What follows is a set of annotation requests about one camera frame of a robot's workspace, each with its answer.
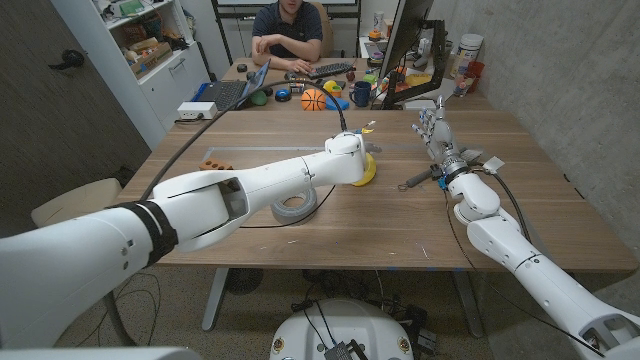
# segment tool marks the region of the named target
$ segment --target man's hand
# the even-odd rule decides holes
[[[264,54],[265,52],[268,52],[271,46],[280,43],[281,38],[282,38],[282,35],[280,34],[261,36],[260,40],[256,44],[256,49],[255,49],[256,53]]]
[[[311,69],[311,65],[308,62],[302,59],[298,59],[298,60],[290,60],[289,64],[287,65],[287,70],[297,72],[297,73],[308,74],[309,72],[311,72],[312,69]]]

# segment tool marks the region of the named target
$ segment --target duct tape roll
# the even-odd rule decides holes
[[[301,198],[303,202],[300,206],[296,207],[286,206],[284,203],[292,198]],[[313,215],[310,215],[306,219],[305,216],[309,215],[313,212],[313,210],[315,210],[317,202],[318,196],[316,195],[316,191],[314,189],[309,189],[301,192],[298,195],[292,196],[285,200],[278,200],[275,203],[271,204],[271,212],[273,213],[273,217],[282,225],[289,225],[293,223],[295,223],[294,225],[302,225],[313,218]]]

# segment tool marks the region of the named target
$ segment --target cabinet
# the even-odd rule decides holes
[[[178,119],[177,108],[209,81],[204,61],[193,40],[180,0],[151,3],[135,17],[103,21],[91,0],[51,0],[87,56],[114,94],[147,145],[153,150]],[[136,79],[122,55],[126,44],[122,25],[156,14],[162,27],[184,37],[189,47]]]

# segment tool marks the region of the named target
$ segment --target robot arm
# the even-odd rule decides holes
[[[174,246],[213,245],[278,199],[360,180],[364,164],[362,136],[344,132],[323,152],[178,176],[156,186],[151,201],[1,239],[0,348],[52,346],[78,315]]]
[[[424,118],[426,131],[416,125],[413,128],[439,164],[451,196],[460,200],[454,214],[467,226],[471,244],[509,270],[561,329],[606,358],[637,358],[640,318],[600,301],[521,235],[518,222],[500,207],[498,195],[461,159],[455,137],[446,133],[450,130],[441,98],[435,114],[423,109],[421,120]],[[429,129],[444,130],[439,133]],[[571,342],[582,358],[600,358],[587,347]]]

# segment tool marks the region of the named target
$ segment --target orange ball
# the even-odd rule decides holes
[[[307,111],[324,110],[327,100],[318,89],[305,90],[300,98],[302,109]]]

